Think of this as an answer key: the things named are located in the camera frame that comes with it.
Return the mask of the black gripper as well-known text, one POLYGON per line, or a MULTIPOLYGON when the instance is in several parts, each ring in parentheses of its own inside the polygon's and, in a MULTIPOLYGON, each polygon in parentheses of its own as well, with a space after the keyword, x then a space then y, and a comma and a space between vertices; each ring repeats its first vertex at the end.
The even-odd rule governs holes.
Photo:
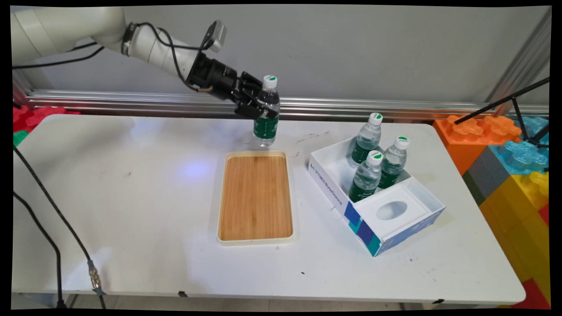
POLYGON ((220 100, 235 101, 235 114, 247 119, 275 119, 279 116, 278 94, 240 97, 237 90, 239 80, 241 91, 248 95, 258 95, 263 90, 263 82, 251 74, 242 72, 239 77, 229 66, 198 52, 187 76, 187 86, 220 100))

